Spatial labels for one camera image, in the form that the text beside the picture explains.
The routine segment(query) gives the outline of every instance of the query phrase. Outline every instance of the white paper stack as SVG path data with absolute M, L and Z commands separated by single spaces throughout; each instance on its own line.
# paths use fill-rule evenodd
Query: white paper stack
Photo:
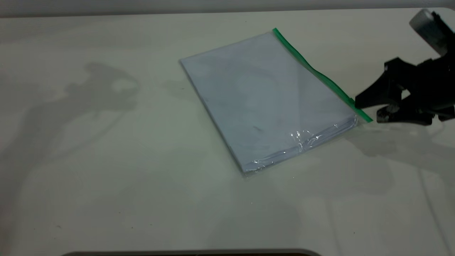
M 318 146 L 357 123 L 355 112 L 273 33 L 181 63 L 245 173 Z

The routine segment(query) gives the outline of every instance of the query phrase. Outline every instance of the green zipper seal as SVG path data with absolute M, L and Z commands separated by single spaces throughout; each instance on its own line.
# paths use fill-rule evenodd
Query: green zipper seal
M 373 121 L 363 110 L 355 107 L 355 101 L 350 98 L 334 81 L 326 77 L 321 72 L 315 70 L 307 60 L 281 35 L 280 31 L 277 28 L 273 29 L 275 36 L 280 40 L 283 46 L 297 59 L 297 61 L 302 64 L 306 69 L 308 69 L 313 75 L 315 75 L 321 82 L 328 86 L 334 93 L 338 95 L 348 106 L 350 106 L 358 115 L 363 117 L 367 123 Z

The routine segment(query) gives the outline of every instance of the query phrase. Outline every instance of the white table surface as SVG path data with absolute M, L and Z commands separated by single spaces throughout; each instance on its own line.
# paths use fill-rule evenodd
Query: white table surface
M 455 121 L 370 123 L 244 179 L 178 63 L 277 27 L 354 97 L 437 57 L 417 11 L 1 19 L 0 254 L 453 255 Z

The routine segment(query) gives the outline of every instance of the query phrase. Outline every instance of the wall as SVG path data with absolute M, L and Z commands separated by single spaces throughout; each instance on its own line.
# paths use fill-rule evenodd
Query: wall
M 0 17 L 454 6 L 455 0 L 2 0 Z

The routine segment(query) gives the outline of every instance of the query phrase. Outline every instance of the clear plastic bag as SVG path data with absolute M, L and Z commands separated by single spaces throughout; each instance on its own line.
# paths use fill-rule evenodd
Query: clear plastic bag
M 244 173 L 352 129 L 356 112 L 370 121 L 335 83 L 299 57 L 275 29 L 181 60 Z

